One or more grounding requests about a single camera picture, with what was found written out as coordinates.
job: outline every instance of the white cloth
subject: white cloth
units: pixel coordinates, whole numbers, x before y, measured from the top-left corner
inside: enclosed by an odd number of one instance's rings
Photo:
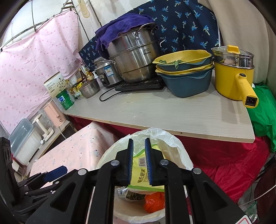
[[[276,93],[276,37],[263,15],[248,0],[198,0],[217,18],[224,45],[254,54],[254,83],[266,83]]]

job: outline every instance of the yellow electric pot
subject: yellow electric pot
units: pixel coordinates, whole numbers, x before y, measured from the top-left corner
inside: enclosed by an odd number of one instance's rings
[[[252,89],[254,55],[237,46],[214,47],[216,89],[230,99],[242,100],[245,107],[255,108],[259,99]]]

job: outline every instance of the rice cooker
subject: rice cooker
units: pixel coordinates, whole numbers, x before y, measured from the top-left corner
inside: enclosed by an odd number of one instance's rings
[[[117,72],[114,62],[102,57],[94,60],[95,71],[97,72],[104,87],[113,87],[119,84],[123,79]]]

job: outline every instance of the orange plastic bag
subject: orange plastic bag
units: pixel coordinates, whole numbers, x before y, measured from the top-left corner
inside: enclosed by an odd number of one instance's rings
[[[144,209],[148,213],[153,213],[165,208],[165,193],[156,192],[154,194],[146,194]]]

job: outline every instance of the metal pole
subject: metal pole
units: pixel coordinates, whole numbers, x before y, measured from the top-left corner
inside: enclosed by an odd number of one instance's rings
[[[90,5],[91,5],[91,7],[92,7],[92,9],[93,9],[93,12],[94,12],[94,14],[95,14],[95,16],[96,16],[96,18],[97,18],[97,20],[98,20],[98,22],[99,22],[100,26],[102,27],[102,24],[101,24],[101,22],[100,22],[100,20],[99,20],[99,18],[98,18],[98,16],[97,16],[97,14],[96,14],[96,12],[95,12],[94,7],[92,6],[91,1],[90,1],[90,0],[88,0],[88,1],[89,1]]]
[[[80,21],[80,23],[81,23],[81,26],[83,27],[83,30],[84,30],[84,32],[85,32],[85,35],[86,35],[88,41],[90,41],[90,39],[89,39],[89,37],[88,37],[88,35],[87,35],[86,31],[85,31],[85,28],[84,28],[84,26],[83,26],[83,23],[81,22],[81,18],[80,18],[80,17],[79,17],[79,21]]]
[[[45,21],[43,21],[43,22],[41,22],[41,23],[35,24],[35,25],[33,25],[33,26],[31,26],[31,27],[29,27],[29,28],[23,30],[23,31],[20,32],[19,34],[15,35],[15,36],[12,37],[11,39],[9,39],[6,43],[4,43],[4,44],[0,47],[0,49],[2,49],[4,46],[6,46],[9,42],[11,42],[11,41],[12,41],[13,39],[15,39],[16,37],[20,36],[22,33],[25,33],[26,31],[28,31],[28,30],[30,30],[30,29],[32,29],[32,28],[35,28],[35,27],[37,27],[37,26],[39,26],[39,25],[42,25],[42,24],[44,24],[45,22],[47,22],[48,20],[49,20],[49,19],[47,19],[47,20],[45,20]]]
[[[62,10],[64,9],[64,7],[65,7],[65,5],[67,4],[68,1],[69,1],[69,0],[66,0],[66,2],[63,4],[63,6],[62,6],[62,8],[61,8],[61,10],[60,10],[59,13],[62,13]]]

